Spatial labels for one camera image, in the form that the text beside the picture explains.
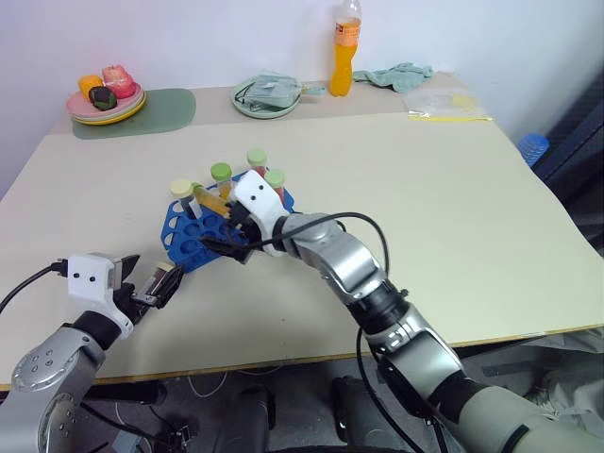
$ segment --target table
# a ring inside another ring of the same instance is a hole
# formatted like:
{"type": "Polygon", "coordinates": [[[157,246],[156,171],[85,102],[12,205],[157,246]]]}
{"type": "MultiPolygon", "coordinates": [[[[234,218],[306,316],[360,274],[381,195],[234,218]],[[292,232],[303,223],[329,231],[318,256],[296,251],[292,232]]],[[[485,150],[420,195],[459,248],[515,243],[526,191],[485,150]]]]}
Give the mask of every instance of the table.
{"type": "MultiPolygon", "coordinates": [[[[604,322],[601,257],[495,123],[410,121],[397,94],[358,85],[346,99],[326,96],[258,121],[225,93],[195,91],[193,124],[163,134],[81,141],[59,120],[0,201],[0,294],[55,258],[92,251],[140,253],[130,281],[141,284],[165,260],[159,233],[170,181],[210,182],[217,160],[243,171],[246,150],[262,146],[286,172],[298,210],[355,210],[382,226],[391,280],[452,344],[604,322]]],[[[346,224],[381,260],[372,228],[346,224]]],[[[47,276],[0,316],[5,389],[18,359],[74,319],[66,294],[65,279],[47,276]]],[[[185,276],[164,310],[116,342],[98,376],[119,382],[350,357],[355,332],[301,261],[220,259],[185,276]]]]}

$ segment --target plate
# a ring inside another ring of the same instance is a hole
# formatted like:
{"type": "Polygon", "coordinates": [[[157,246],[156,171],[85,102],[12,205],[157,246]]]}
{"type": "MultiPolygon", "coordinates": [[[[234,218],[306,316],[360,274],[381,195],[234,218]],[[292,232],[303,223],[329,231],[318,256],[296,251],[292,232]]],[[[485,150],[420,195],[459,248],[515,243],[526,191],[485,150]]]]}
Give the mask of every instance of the plate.
{"type": "Polygon", "coordinates": [[[295,109],[295,106],[300,102],[300,96],[298,96],[294,103],[285,109],[279,109],[277,107],[266,106],[261,109],[251,109],[249,104],[243,104],[237,101],[235,98],[237,95],[245,90],[246,87],[251,85],[256,81],[256,77],[252,77],[247,79],[244,83],[240,83],[237,85],[230,94],[230,101],[235,106],[235,109],[243,113],[245,116],[249,116],[251,118],[257,118],[259,120],[272,120],[273,118],[278,118],[279,116],[287,115],[290,111],[295,109]]]}
{"type": "Polygon", "coordinates": [[[127,111],[126,113],[122,114],[121,116],[117,116],[115,118],[109,118],[108,120],[102,120],[102,121],[78,120],[76,117],[73,117],[73,116],[72,116],[72,120],[77,123],[81,123],[82,125],[88,125],[88,126],[112,125],[113,123],[119,123],[120,121],[131,117],[137,111],[142,109],[146,100],[147,100],[147,94],[146,94],[146,92],[143,92],[143,100],[141,101],[141,103],[138,106],[136,106],[134,109],[127,111]]]}
{"type": "Polygon", "coordinates": [[[72,115],[72,118],[74,118],[76,120],[89,121],[89,122],[105,121],[105,120],[117,118],[118,116],[122,116],[122,115],[128,113],[129,111],[131,111],[132,109],[135,109],[136,107],[138,107],[138,105],[141,104],[141,102],[144,98],[144,94],[145,94],[145,92],[141,92],[141,94],[138,96],[139,99],[126,110],[121,109],[118,112],[113,112],[115,109],[106,110],[106,113],[108,113],[108,115],[99,116],[99,117],[95,117],[95,118],[89,118],[87,116],[79,116],[79,115],[72,115]]]}
{"type": "Polygon", "coordinates": [[[118,99],[117,106],[111,110],[103,111],[97,109],[88,99],[84,99],[81,92],[72,94],[67,100],[66,106],[72,115],[79,118],[87,118],[87,120],[94,120],[96,118],[107,117],[108,115],[125,113],[140,101],[142,91],[141,85],[137,83],[134,94],[124,99],[118,99]]]}

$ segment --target blue test tube rack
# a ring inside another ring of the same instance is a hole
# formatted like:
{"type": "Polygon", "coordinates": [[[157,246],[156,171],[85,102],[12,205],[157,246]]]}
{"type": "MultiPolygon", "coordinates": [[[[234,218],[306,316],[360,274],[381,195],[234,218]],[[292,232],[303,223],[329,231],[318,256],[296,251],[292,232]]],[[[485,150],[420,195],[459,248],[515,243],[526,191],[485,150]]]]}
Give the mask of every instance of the blue test tube rack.
{"type": "MultiPolygon", "coordinates": [[[[234,176],[233,180],[237,182],[244,174],[245,172],[234,176]]],[[[207,189],[213,189],[214,187],[216,187],[215,184],[207,189]]],[[[294,198],[287,190],[285,190],[284,208],[289,212],[294,212],[294,198]]],[[[168,206],[161,235],[159,236],[168,253],[168,258],[176,265],[184,265],[185,273],[221,258],[217,253],[208,250],[199,241],[199,238],[213,236],[229,241],[227,237],[227,219],[205,206],[201,207],[201,212],[200,219],[192,220],[182,210],[178,200],[173,201],[168,206]]],[[[235,228],[230,230],[230,236],[235,243],[247,243],[247,240],[243,239],[235,228]]]]}

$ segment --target blue container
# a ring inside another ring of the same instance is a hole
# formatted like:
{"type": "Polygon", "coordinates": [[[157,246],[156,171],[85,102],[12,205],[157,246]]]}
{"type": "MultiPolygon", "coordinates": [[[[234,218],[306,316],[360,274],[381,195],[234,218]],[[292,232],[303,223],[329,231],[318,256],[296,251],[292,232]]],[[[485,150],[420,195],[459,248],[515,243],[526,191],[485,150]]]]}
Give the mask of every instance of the blue container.
{"type": "MultiPolygon", "coordinates": [[[[244,173],[236,175],[233,180],[238,181],[244,173]]],[[[284,208],[294,212],[294,199],[287,190],[285,191],[284,208]]],[[[204,264],[214,261],[221,256],[208,250],[199,242],[201,236],[213,236],[228,241],[227,222],[224,217],[205,206],[201,207],[201,218],[190,219],[182,210],[179,201],[170,203],[166,218],[161,230],[161,243],[168,252],[168,257],[175,264],[182,264],[185,272],[191,272],[204,264]]],[[[230,230],[230,237],[235,243],[247,243],[237,229],[230,230]]]]}
{"type": "Polygon", "coordinates": [[[549,140],[538,134],[527,134],[518,143],[518,150],[529,167],[532,167],[548,148],[549,140]]]}

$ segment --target orange juice bottle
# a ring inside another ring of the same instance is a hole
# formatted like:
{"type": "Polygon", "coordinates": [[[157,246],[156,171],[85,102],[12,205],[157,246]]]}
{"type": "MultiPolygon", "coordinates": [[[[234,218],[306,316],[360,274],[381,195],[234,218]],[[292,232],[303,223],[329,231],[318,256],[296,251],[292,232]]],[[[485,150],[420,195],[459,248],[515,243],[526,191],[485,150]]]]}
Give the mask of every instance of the orange juice bottle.
{"type": "Polygon", "coordinates": [[[333,96],[346,96],[352,85],[352,58],[357,52],[361,31],[359,0],[344,0],[338,8],[334,39],[335,69],[329,82],[333,96]]]}

